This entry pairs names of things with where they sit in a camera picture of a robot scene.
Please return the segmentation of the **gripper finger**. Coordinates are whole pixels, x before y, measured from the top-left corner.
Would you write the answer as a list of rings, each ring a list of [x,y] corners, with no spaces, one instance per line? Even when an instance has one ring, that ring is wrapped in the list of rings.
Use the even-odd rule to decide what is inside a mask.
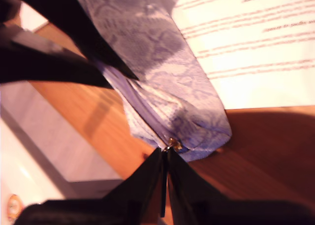
[[[175,225],[210,225],[211,207],[228,198],[196,173],[173,149],[166,153],[168,189]]]
[[[17,25],[0,27],[0,82],[72,82],[111,88],[82,56]]]
[[[103,39],[78,0],[21,0],[67,34],[89,60],[112,66],[124,76],[138,78]]]
[[[155,190],[162,165],[162,151],[155,149],[128,177],[102,199],[104,212],[142,215]]]

